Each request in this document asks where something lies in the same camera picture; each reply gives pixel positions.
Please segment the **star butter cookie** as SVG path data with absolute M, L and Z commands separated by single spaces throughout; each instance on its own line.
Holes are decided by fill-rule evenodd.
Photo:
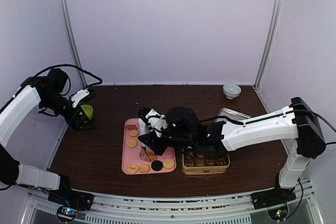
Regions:
M 157 160 L 157 155 L 150 148 L 142 148 L 139 153 L 140 159 L 145 162 L 153 162 Z

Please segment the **metal serving tongs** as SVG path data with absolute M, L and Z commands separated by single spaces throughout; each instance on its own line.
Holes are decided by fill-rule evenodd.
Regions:
M 138 123 L 139 123 L 139 136 L 138 136 L 138 140 L 140 141 L 140 144 L 141 144 L 141 149 L 142 148 L 149 148 L 146 143 L 147 143 L 147 140 L 145 138 L 145 136 L 147 134 L 149 134 L 149 129 L 148 129 L 148 126 L 141 120 L 139 119 L 138 120 Z

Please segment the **plain round cookie bottom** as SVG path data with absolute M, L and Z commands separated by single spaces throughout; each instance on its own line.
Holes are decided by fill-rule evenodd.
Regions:
M 148 164 L 141 164 L 139 166 L 140 173 L 148 173 L 150 171 L 150 166 Z

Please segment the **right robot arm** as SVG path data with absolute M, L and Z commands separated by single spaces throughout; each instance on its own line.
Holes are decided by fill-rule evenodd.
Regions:
M 311 159 L 321 155 L 326 143 L 316 113 L 300 97 L 273 113 L 244 120 L 221 116 L 220 121 L 205 124 L 192 109 L 174 107 L 166 115 L 142 107 L 138 111 L 139 141 L 156 155 L 168 147 L 192 151 L 204 156 L 227 154 L 239 148 L 279 139 L 293 139 L 293 151 L 277 174 L 269 191 L 272 203 L 279 204 L 293 189 Z

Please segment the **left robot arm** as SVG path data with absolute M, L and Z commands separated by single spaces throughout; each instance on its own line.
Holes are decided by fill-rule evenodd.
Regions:
M 63 125 L 75 131 L 93 127 L 81 105 L 96 96 L 92 85 L 72 95 L 63 92 L 70 78 L 61 65 L 28 77 L 1 108 L 2 190 L 21 185 L 54 192 L 64 205 L 76 197 L 69 178 L 47 170 L 46 159 L 56 144 L 56 132 Z

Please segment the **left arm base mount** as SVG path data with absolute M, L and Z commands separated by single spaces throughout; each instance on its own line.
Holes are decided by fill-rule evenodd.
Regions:
M 68 196 L 52 190 L 48 190 L 46 194 L 49 201 L 59 204 L 56 217 L 62 223 L 72 222 L 81 211 L 90 210 L 94 199 L 93 194 L 80 191 L 72 191 Z

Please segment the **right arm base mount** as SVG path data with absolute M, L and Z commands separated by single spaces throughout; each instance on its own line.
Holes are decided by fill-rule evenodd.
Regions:
M 270 189 L 251 194 L 254 209 L 266 209 L 272 221 L 285 221 L 289 217 L 288 202 L 296 199 L 292 189 Z

